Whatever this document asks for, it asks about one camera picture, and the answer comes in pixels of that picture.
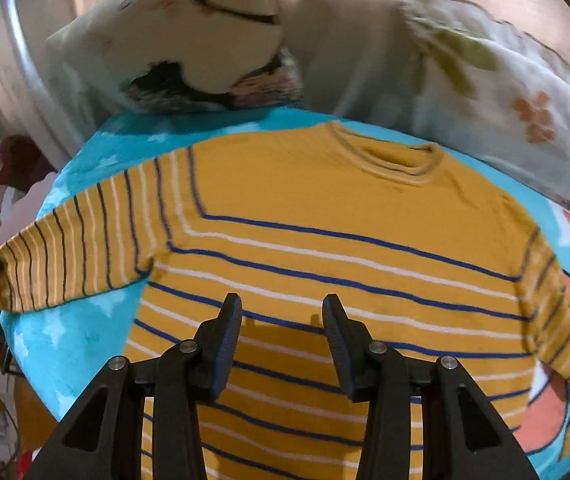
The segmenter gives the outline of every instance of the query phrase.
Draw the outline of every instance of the blue stripe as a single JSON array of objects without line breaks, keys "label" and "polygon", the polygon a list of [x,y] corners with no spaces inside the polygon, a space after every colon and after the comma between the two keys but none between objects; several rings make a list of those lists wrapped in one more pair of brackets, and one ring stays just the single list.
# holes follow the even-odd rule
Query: blue stripe
[{"label": "blue stripe", "polygon": [[524,390],[518,390],[516,392],[509,392],[506,394],[488,396],[487,399],[493,402],[494,400],[511,399],[512,397],[518,397],[521,395],[528,394],[531,388],[525,388]]},{"label": "blue stripe", "polygon": [[565,292],[565,290],[566,290],[566,287],[563,287],[561,295],[558,297],[558,301],[556,301],[556,304],[554,305],[554,308],[552,309],[551,313],[549,314],[549,317],[547,317],[547,321],[545,321],[545,324],[543,325],[542,329],[539,330],[539,332],[544,332],[545,330],[547,330],[547,327],[549,326],[549,324],[554,320],[556,313],[558,313],[558,309],[560,309],[561,305],[564,303],[564,295],[565,295],[564,292]]},{"label": "blue stripe", "polygon": [[129,169],[123,172],[125,179],[125,190],[127,191],[127,206],[129,208],[129,230],[131,232],[131,239],[134,243],[134,270],[139,276],[143,276],[144,272],[138,269],[138,239],[136,238],[136,225],[134,224],[134,206],[131,192],[131,183],[129,181]]},{"label": "blue stripe", "polygon": [[402,343],[399,341],[387,341],[386,343],[396,350],[411,350],[413,352],[418,352],[432,357],[451,355],[452,357],[461,359],[517,359],[521,357],[529,357],[531,355],[528,352],[515,354],[501,354],[491,352],[452,352],[449,350],[432,350],[430,348],[423,348],[422,346],[413,345],[411,343]]},{"label": "blue stripe", "polygon": [[323,440],[325,442],[335,442],[336,444],[344,444],[345,446],[350,446],[350,447],[363,446],[362,440],[351,440],[349,438],[343,438],[341,436],[333,436],[324,433],[313,433],[311,431],[295,430],[294,428],[287,428],[279,424],[273,424],[272,422],[267,422],[266,420],[260,420],[259,418],[252,417],[239,410],[230,408],[229,406],[223,406],[222,404],[219,404],[217,402],[208,404],[208,406],[215,410],[220,410],[221,412],[229,413],[231,415],[237,416],[238,418],[242,418],[242,420],[244,420],[245,422],[248,422],[260,428],[265,428],[266,430],[277,431],[279,433],[286,433],[294,436],[302,436],[305,438],[313,438],[315,440]]},{"label": "blue stripe", "polygon": [[549,272],[549,269],[552,266],[555,259],[556,259],[556,256],[555,256],[555,254],[552,253],[552,255],[549,257],[549,260],[545,264],[545,267],[543,267],[543,270],[540,272],[540,276],[536,280],[536,290],[538,290],[540,288],[540,286],[543,284],[543,282],[545,281],[547,273]]},{"label": "blue stripe", "polygon": [[167,236],[168,240],[171,240],[172,231],[169,228],[169,223],[167,222],[167,216],[165,216],[164,212],[164,199],[162,197],[162,172],[160,164],[158,163],[158,157],[154,158],[154,167],[156,168],[156,184],[157,184],[156,193],[158,194],[158,211],[160,213],[162,227],[165,230],[165,235]]},{"label": "blue stripe", "polygon": [[170,335],[167,332],[163,332],[162,330],[158,330],[157,328],[154,328],[153,326],[149,326],[147,323],[144,323],[144,322],[140,321],[139,319],[135,319],[134,324],[139,326],[140,328],[143,328],[144,330],[147,330],[149,333],[157,335],[158,337],[161,337],[161,338],[163,338],[163,339],[165,339],[171,343],[174,343],[174,344],[180,343],[180,339],[175,338],[173,335]]},{"label": "blue stripe", "polygon": [[315,388],[316,390],[322,390],[331,394],[343,395],[342,390],[338,386],[332,386],[331,384],[319,383],[318,381],[312,381],[310,379],[303,379],[300,377],[293,377],[291,375],[275,372],[274,370],[267,370],[267,368],[242,363],[236,360],[233,362],[233,366],[235,368],[240,368],[241,370],[254,372],[255,374],[265,375],[267,377],[286,381],[287,383],[300,384],[301,386],[308,386],[309,388]]},{"label": "blue stripe", "polygon": [[365,283],[355,282],[353,280],[346,280],[343,278],[333,278],[331,276],[322,276],[321,274],[314,274],[312,272],[303,272],[302,270],[290,270],[282,267],[275,267],[268,264],[259,264],[256,262],[249,262],[247,260],[240,260],[238,258],[228,256],[227,254],[219,253],[217,251],[209,251],[204,249],[180,249],[170,245],[170,250],[177,254],[198,254],[199,256],[210,256],[218,258],[234,265],[241,267],[249,267],[251,269],[264,270],[266,272],[273,272],[281,276],[291,276],[292,278],[303,278],[306,280],[313,280],[320,283],[329,283],[331,285],[346,286],[349,288],[357,288],[364,290],[371,294],[378,294],[381,296],[389,296],[392,298],[401,298],[403,300],[413,301],[414,303],[423,304],[425,306],[434,306],[445,310],[457,310],[460,312],[475,312],[478,314],[486,314],[487,316],[500,317],[503,319],[515,319],[517,321],[527,321],[529,318],[519,316],[518,314],[509,314],[506,312],[496,312],[494,310],[487,310],[479,306],[472,306],[458,303],[446,303],[444,301],[427,300],[420,296],[415,296],[408,292],[401,292],[400,290],[393,290],[390,288],[382,288],[380,286],[366,285]]},{"label": "blue stripe", "polygon": [[207,450],[211,451],[215,455],[221,456],[223,458],[226,458],[226,459],[231,460],[233,462],[237,462],[239,464],[243,464],[243,465],[247,465],[249,467],[254,467],[256,469],[261,469],[263,471],[267,471],[267,472],[272,473],[274,475],[284,476],[285,478],[291,478],[292,480],[307,480],[306,478],[304,478],[302,476],[298,476],[298,475],[295,475],[293,473],[283,471],[282,469],[277,469],[275,467],[272,467],[271,465],[261,464],[260,462],[255,462],[254,460],[249,460],[247,458],[243,458],[241,456],[228,453],[226,451],[218,449],[217,447],[212,446],[211,444],[206,444],[205,442],[202,443],[202,447],[203,447],[203,449],[207,449]]},{"label": "blue stripe", "polygon": [[525,275],[525,269],[527,268],[527,265],[529,264],[529,256],[531,254],[531,248],[532,248],[536,238],[538,238],[539,234],[540,234],[540,227],[536,226],[536,228],[534,229],[534,232],[531,234],[531,236],[529,237],[529,240],[527,241],[527,248],[525,249],[525,256],[523,256],[523,261],[520,264],[520,277],[521,278]]},{"label": "blue stripe", "polygon": [[[148,325],[147,323],[140,321],[139,319],[134,319],[134,324],[139,326],[140,328],[148,331],[155,336],[158,336],[162,339],[165,339],[171,343],[179,344],[181,343],[180,339],[175,338],[174,336],[168,334],[167,332],[163,332],[153,326]],[[241,370],[246,370],[248,372],[253,372],[255,374],[264,375],[267,377],[271,377],[273,379],[278,379],[281,381],[286,381],[292,384],[299,384],[300,386],[307,386],[309,388],[315,388],[316,390],[322,390],[324,392],[328,392],[331,394],[339,394],[342,395],[342,391],[338,386],[333,386],[332,384],[325,384],[319,383],[318,381],[313,381],[310,379],[303,379],[300,377],[294,377],[291,375],[283,374],[281,372],[276,372],[274,370],[268,370],[267,368],[263,368],[261,366],[251,365],[248,363],[243,363],[241,361],[234,360],[232,362],[232,366],[235,368],[240,368]]]},{"label": "blue stripe", "polygon": [[[177,298],[183,298],[184,300],[195,301],[196,303],[202,303],[209,306],[214,306],[216,308],[220,308],[223,304],[221,301],[213,300],[212,298],[206,298],[205,296],[199,296],[197,294],[183,292],[166,285],[161,285],[160,283],[148,282],[147,285],[151,286],[152,288],[162,290],[163,292],[167,292],[168,294],[176,296]],[[256,321],[262,321],[264,323],[269,323],[272,325],[292,328],[294,330],[302,330],[303,332],[309,332],[312,334],[324,335],[324,329],[321,326],[306,325],[305,323],[298,323],[295,321],[279,319],[277,317],[265,316],[263,314],[257,314],[256,312],[251,312],[245,309],[242,310],[242,316],[248,319],[255,319]]]},{"label": "blue stripe", "polygon": [[[163,290],[169,294],[177,296],[179,298],[185,298],[186,300],[196,301],[199,303],[208,304],[211,306],[215,306],[220,308],[221,303],[217,300],[212,300],[211,298],[205,298],[204,296],[197,296],[195,294],[189,294],[186,292],[182,292],[180,290],[175,290],[171,287],[160,285],[159,283],[149,282],[149,285],[158,288],[159,290]],[[275,317],[269,316],[262,316],[261,314],[254,314],[247,310],[242,311],[242,315],[252,318],[252,319],[259,319],[261,321],[265,321],[272,324],[277,324],[280,326],[287,326],[288,328],[295,328],[299,330],[305,330],[306,332],[316,332],[319,334],[323,334],[322,328],[314,327],[310,325],[305,325],[302,323],[295,323],[292,321],[283,321],[281,319],[277,319]],[[392,346],[397,350],[411,350],[414,352],[420,352],[421,354],[433,356],[433,357],[441,357],[443,355],[451,355],[453,357],[458,358],[467,358],[467,359],[511,359],[511,358],[521,358],[521,357],[528,357],[531,354],[529,353],[515,353],[515,354],[501,354],[501,353],[476,353],[476,352],[455,352],[455,351],[442,351],[442,350],[432,350],[429,348],[423,348],[421,346],[412,345],[410,343],[402,343],[402,342],[387,342],[388,345]]]},{"label": "blue stripe", "polygon": [[480,272],[481,274],[485,274],[486,276],[491,276],[492,278],[498,278],[500,280],[506,280],[507,282],[517,282],[520,278],[519,276],[507,276],[501,274],[500,272],[494,272],[493,270],[484,269],[483,267],[476,266],[474,264],[468,264],[466,262],[461,262],[459,260],[454,260],[453,258],[447,258],[446,256],[440,256],[439,254],[429,253],[427,251],[421,251],[420,249],[415,249],[413,247],[404,246],[401,244],[395,244],[392,242],[386,242],[384,240],[378,240],[377,238],[372,238],[369,236],[363,235],[355,235],[350,233],[342,233],[338,231],[329,231],[326,229],[318,229],[314,227],[303,227],[303,226],[295,226],[290,224],[282,224],[280,222],[269,222],[269,221],[262,221],[262,220],[250,220],[247,218],[238,218],[235,216],[226,216],[226,215],[210,215],[205,211],[205,208],[202,205],[200,200],[200,194],[198,193],[198,188],[196,187],[196,175],[195,175],[195,166],[194,166],[194,156],[193,156],[193,148],[192,146],[188,146],[187,148],[187,156],[189,161],[190,167],[190,187],[191,193],[193,197],[194,204],[196,205],[196,210],[201,218],[205,218],[207,220],[221,220],[226,222],[234,222],[238,224],[246,224],[246,225],[253,225],[258,227],[268,227],[271,229],[280,229],[285,231],[294,231],[299,233],[308,233],[308,234],[315,234],[321,236],[329,236],[332,238],[342,238],[345,240],[355,240],[357,242],[364,242],[371,245],[376,245],[378,247],[383,247],[386,249],[392,249],[395,251],[402,251],[405,253],[415,254],[416,256],[422,256],[424,258],[428,258],[430,260],[436,260],[438,262],[443,262],[446,264],[450,264],[457,267],[462,267],[463,269],[474,270],[476,272]]}]

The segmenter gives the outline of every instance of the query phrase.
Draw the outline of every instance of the metal bolt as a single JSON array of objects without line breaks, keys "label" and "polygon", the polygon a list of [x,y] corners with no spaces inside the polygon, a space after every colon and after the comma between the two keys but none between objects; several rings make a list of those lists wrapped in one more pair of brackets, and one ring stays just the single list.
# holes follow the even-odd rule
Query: metal bolt
[{"label": "metal bolt", "polygon": [[373,354],[384,354],[387,352],[387,345],[382,341],[372,341],[369,343],[369,351]]},{"label": "metal bolt", "polygon": [[442,364],[447,370],[453,370],[458,366],[458,361],[456,361],[455,357],[446,355],[440,360],[440,364]]},{"label": "metal bolt", "polygon": [[110,368],[112,370],[120,370],[124,368],[127,364],[127,359],[125,359],[122,355],[117,355],[116,357],[112,357],[110,359]]},{"label": "metal bolt", "polygon": [[198,343],[196,343],[193,339],[186,339],[180,346],[178,347],[183,354],[191,354],[198,349]]}]

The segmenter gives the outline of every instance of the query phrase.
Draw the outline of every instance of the yellow sweater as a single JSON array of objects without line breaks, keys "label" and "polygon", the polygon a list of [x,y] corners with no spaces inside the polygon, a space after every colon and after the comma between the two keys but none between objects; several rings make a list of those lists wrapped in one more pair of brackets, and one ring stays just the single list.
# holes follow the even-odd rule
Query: yellow sweater
[{"label": "yellow sweater", "polygon": [[[570,300],[539,229],[436,145],[338,123],[239,134],[108,178],[0,247],[0,308],[23,312],[149,273],[126,355],[190,338],[225,294],[244,320],[226,390],[199,408],[212,478],[353,479],[367,407],[350,404],[321,301],[407,356],[459,358],[510,428],[535,357],[570,382]],[[151,470],[152,407],[143,468]],[[412,402],[412,476],[422,468]]]}]

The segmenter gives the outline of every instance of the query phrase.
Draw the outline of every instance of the blue blanket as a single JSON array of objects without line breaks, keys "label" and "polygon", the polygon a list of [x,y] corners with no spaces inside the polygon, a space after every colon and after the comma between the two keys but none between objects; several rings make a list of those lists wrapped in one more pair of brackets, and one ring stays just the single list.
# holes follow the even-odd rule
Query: blue blanket
[{"label": "blue blanket", "polygon": [[[110,119],[58,175],[39,216],[101,179],[135,166],[148,158],[211,137],[238,132],[259,132],[313,126],[333,118],[291,108],[267,108],[183,116],[121,114]],[[379,139],[405,144],[422,142],[411,136],[343,121],[350,129]],[[451,152],[514,196],[541,226],[562,268],[570,276],[570,213],[487,165]],[[36,393],[60,419],[94,374],[112,356],[123,351],[145,281],[41,312],[4,313],[2,325],[16,360]],[[532,402],[548,402],[548,377],[537,374]],[[570,416],[568,400],[562,403],[556,426],[535,435],[529,454],[542,479],[559,479],[570,468],[570,456],[559,461],[564,428]]]}]

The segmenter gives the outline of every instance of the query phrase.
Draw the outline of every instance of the pillow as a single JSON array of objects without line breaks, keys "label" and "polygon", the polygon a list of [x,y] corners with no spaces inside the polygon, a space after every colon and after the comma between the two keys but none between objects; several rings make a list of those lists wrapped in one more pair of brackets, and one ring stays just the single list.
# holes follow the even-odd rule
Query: pillow
[{"label": "pillow", "polygon": [[402,0],[417,45],[411,133],[570,209],[570,65],[463,0]]},{"label": "pillow", "polygon": [[2,168],[0,186],[11,186],[27,193],[34,183],[42,180],[54,168],[27,136],[9,136],[0,145]]},{"label": "pillow", "polygon": [[131,110],[300,104],[276,0],[101,0],[47,43]]}]

